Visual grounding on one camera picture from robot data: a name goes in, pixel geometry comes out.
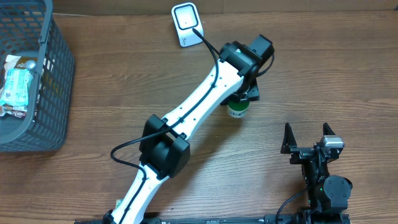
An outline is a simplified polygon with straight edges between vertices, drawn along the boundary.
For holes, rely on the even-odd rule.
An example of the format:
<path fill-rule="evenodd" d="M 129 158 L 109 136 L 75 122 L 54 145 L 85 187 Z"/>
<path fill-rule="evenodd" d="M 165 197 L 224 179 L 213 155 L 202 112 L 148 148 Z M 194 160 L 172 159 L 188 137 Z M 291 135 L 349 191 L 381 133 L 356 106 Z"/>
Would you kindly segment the green lid white jar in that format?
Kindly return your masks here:
<path fill-rule="evenodd" d="M 249 102 L 237 103 L 230 101 L 228 103 L 228 113 L 234 118 L 243 118 L 249 108 Z"/>

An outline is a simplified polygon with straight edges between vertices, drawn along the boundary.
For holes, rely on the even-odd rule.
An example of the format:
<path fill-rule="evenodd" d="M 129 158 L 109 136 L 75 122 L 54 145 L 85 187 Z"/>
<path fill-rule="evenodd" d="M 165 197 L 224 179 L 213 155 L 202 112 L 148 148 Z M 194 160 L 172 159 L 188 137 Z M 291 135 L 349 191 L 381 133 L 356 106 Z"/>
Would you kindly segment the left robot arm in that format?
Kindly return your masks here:
<path fill-rule="evenodd" d="M 138 169 L 121 204 L 108 211 L 103 223 L 140 223 L 150 201 L 168 179 L 175 177 L 190 158 L 190 140 L 219 105 L 257 101 L 253 92 L 261 67 L 274 56 L 272 42 L 258 35 L 249 44 L 226 43 L 217 51 L 209 42 L 215 62 L 208 76 L 178 107 L 163 118 L 152 115 L 142 137 L 116 146 L 114 161 Z"/>

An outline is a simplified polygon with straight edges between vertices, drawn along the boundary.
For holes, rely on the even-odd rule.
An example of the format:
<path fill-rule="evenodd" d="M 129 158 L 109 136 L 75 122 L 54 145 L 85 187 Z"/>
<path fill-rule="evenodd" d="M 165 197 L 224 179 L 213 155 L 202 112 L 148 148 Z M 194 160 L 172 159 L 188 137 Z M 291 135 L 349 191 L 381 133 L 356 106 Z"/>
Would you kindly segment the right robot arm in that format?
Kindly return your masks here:
<path fill-rule="evenodd" d="M 285 124 L 284 139 L 280 152 L 290 155 L 291 164 L 299 164 L 305 188 L 288 198 L 278 209 L 275 222 L 279 223 L 349 223 L 343 212 L 348 208 L 352 182 L 339 175 L 331 175 L 328 164 L 339 159 L 345 144 L 328 123 L 323 124 L 323 136 L 311 147 L 298 147 L 292 128 Z M 299 196 L 307 193 L 307 208 L 301 208 L 286 220 L 280 217 L 283 208 Z"/>

